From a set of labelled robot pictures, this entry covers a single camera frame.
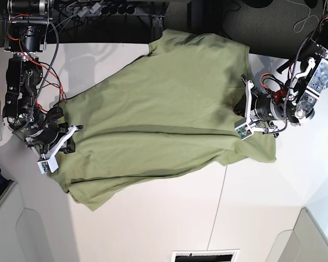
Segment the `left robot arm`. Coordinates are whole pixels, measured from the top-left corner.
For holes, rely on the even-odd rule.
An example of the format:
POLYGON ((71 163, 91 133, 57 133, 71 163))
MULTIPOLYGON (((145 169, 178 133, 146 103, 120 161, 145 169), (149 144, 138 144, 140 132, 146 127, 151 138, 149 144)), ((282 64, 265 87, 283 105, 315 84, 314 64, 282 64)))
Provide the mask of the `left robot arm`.
POLYGON ((321 92, 328 88, 328 1, 324 3, 323 16, 316 29, 301 43, 294 58, 281 65, 277 72, 289 70, 289 78, 281 82, 271 73, 260 76, 260 84, 266 79, 274 81, 279 90, 265 87, 261 92, 252 80, 242 75, 245 93, 233 112, 242 117, 235 129, 245 132, 277 134, 284 128, 274 121, 300 126, 314 116, 314 106, 321 92))

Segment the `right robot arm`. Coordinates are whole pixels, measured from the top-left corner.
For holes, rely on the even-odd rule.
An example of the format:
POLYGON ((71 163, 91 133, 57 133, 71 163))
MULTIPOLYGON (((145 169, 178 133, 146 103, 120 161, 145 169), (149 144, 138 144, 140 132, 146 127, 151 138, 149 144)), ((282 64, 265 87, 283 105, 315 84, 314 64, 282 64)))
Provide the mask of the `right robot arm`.
POLYGON ((7 91, 3 120, 10 131, 30 148, 46 154, 67 134, 71 126, 60 120, 62 108, 56 104, 44 110, 38 98, 50 86, 48 76, 58 78, 52 63, 37 56, 46 47, 52 22, 53 1, 8 1, 8 22, 4 49, 12 53, 6 71, 7 91))

